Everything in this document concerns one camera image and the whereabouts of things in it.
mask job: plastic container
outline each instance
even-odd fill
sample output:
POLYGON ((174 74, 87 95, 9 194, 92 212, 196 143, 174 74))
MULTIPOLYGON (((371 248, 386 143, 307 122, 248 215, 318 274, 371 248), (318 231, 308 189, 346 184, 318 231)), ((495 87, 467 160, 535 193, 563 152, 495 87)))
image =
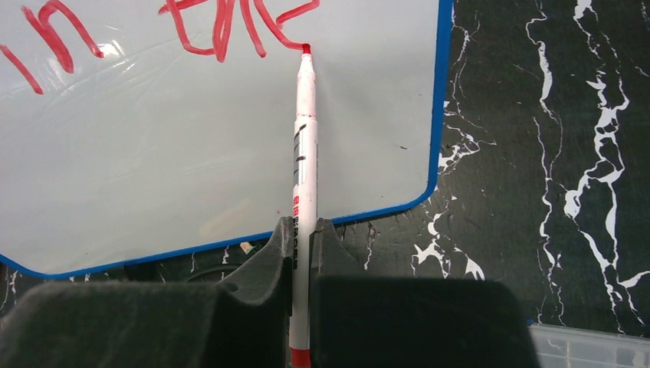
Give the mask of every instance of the plastic container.
POLYGON ((650 367, 650 340, 534 324, 530 327, 543 368, 650 367))

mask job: whiteboard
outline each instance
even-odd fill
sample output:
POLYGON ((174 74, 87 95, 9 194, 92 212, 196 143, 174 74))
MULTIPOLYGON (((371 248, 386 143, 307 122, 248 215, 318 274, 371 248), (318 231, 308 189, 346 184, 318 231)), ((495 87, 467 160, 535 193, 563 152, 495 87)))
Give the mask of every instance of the whiteboard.
POLYGON ((3 1, 3 261, 62 278, 268 236, 291 215, 303 42, 319 216, 428 196, 451 1, 305 2, 3 1))

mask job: white marker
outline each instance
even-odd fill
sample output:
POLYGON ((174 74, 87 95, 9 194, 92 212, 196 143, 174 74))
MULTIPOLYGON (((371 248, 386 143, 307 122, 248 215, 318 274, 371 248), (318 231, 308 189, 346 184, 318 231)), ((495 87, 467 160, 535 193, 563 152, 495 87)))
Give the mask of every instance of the white marker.
POLYGON ((294 286, 289 319, 291 365, 310 366, 309 358, 309 237, 316 229, 317 141, 316 74, 311 49, 303 45, 298 71, 294 124, 294 286))

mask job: white marble veining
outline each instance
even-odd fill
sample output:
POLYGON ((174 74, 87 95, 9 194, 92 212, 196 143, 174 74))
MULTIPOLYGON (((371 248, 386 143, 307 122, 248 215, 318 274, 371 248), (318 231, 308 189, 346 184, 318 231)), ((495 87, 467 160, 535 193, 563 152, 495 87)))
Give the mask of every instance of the white marble veining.
MULTIPOLYGON (((481 22, 478 19, 478 13, 476 12, 474 13, 474 23, 476 25, 475 25, 475 29, 472 31, 469 31, 467 28, 458 25, 456 23, 455 9, 454 8, 452 9, 452 13, 451 13, 452 30, 458 29, 463 34, 463 45, 461 47, 460 53, 458 54, 458 58, 456 58, 456 60, 450 66, 450 70, 455 71, 453 77, 450 80, 451 100, 445 101, 444 107, 445 107, 446 117, 458 117, 464 122, 469 123, 473 127, 485 131, 485 128, 471 122, 463 115, 461 109, 461 101, 459 100, 460 97, 457 96, 456 94, 459 93, 460 96, 465 97, 465 94, 463 93, 462 90, 461 77, 463 71, 465 70, 465 66, 467 64, 466 50, 467 50, 467 46, 472 41, 472 37, 481 28, 481 22)), ((451 150, 449 154, 446 155, 443 154, 444 150, 440 152, 438 157, 438 180, 441 180, 444 176, 453 173, 456 170, 458 164, 463 159, 463 157, 474 155, 475 153, 481 151, 481 145, 496 145, 496 142, 487 142, 484 140, 475 139, 470 133, 463 131, 462 128, 457 126, 452 126, 449 119, 445 120, 444 129, 454 130, 461 137, 461 139, 453 146, 451 147, 448 146, 448 148, 451 150)), ((428 199, 427 202, 421 205, 422 208, 424 209, 426 216, 429 219, 429 223, 427 224, 427 230, 429 234, 432 235, 433 238, 431 244, 429 244, 424 249, 421 249, 416 244, 413 245, 416 251, 416 254, 412 256, 412 261, 411 261, 411 269, 413 271, 413 275, 414 276, 417 275, 416 265, 421 265, 422 262, 424 262, 430 256, 438 260, 438 263, 440 264, 440 268, 442 269, 443 278, 447 278, 450 275, 451 268, 455 267, 455 265, 452 264, 453 262, 451 260, 450 255, 447 254, 445 249, 443 249, 438 243, 440 238, 444 237, 455 245, 452 252, 460 253, 465 257, 466 265, 465 265, 464 275, 470 275, 471 277, 477 280, 484 280, 485 274, 481 266, 476 261, 471 259, 469 255, 467 255, 462 249, 460 249, 458 245, 455 243, 455 241, 451 240, 447 235, 442 234, 439 230, 435 228, 435 223, 444 214, 446 214, 449 211, 449 203, 451 201, 456 201, 459 199, 453 194, 451 194, 450 198, 445 198, 445 195, 438 190, 437 186, 434 190, 433 196, 441 197, 441 200, 444 201, 445 203, 445 208, 444 211, 432 215, 429 210, 431 208, 431 197, 428 199)))

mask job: black foam holder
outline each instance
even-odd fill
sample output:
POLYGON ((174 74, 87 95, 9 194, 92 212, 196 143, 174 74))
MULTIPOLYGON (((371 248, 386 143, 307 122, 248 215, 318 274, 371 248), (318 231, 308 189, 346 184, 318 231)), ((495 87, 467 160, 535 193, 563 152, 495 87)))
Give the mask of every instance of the black foam holder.
MULTIPOLYGON (((220 282, 37 287, 3 321, 0 366, 285 367, 293 246, 282 218, 220 282)), ((498 283, 366 274, 322 219, 310 266, 315 367, 538 366, 498 283)))

